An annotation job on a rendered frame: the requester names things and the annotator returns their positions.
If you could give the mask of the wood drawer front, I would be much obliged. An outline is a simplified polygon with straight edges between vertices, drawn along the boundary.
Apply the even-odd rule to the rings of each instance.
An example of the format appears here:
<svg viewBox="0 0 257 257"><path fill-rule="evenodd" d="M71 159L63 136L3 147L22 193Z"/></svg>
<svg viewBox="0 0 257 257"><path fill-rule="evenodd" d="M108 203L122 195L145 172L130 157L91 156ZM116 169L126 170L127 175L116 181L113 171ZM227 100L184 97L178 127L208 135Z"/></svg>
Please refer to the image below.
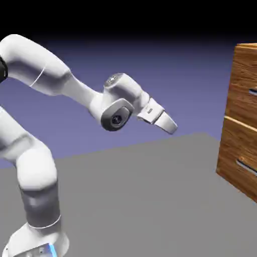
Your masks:
<svg viewBox="0 0 257 257"><path fill-rule="evenodd" d="M257 203L257 177L239 166L236 159L257 169L257 128L225 116L216 172Z"/></svg>
<svg viewBox="0 0 257 257"><path fill-rule="evenodd" d="M257 129L257 43L238 44L234 49L225 114Z"/></svg>

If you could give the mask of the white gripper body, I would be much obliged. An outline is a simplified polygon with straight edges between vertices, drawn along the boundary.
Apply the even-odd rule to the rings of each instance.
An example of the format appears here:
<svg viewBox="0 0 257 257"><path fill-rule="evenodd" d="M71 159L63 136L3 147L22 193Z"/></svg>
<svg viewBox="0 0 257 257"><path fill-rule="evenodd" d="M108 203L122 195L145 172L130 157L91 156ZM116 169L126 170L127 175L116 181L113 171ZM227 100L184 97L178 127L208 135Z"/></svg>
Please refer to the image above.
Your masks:
<svg viewBox="0 0 257 257"><path fill-rule="evenodd" d="M172 135L178 128L177 124L165 111L162 112L159 118L155 121L154 125L158 126L170 135Z"/></svg>

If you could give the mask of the light wood cabinet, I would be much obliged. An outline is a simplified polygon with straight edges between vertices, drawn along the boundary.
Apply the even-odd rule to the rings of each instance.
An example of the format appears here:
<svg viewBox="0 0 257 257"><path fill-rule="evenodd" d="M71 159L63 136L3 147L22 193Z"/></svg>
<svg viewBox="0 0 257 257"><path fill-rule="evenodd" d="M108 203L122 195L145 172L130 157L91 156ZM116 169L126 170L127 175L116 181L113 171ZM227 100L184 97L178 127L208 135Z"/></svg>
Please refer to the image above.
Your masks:
<svg viewBox="0 0 257 257"><path fill-rule="evenodd" d="M257 43L234 49L216 172L257 203Z"/></svg>

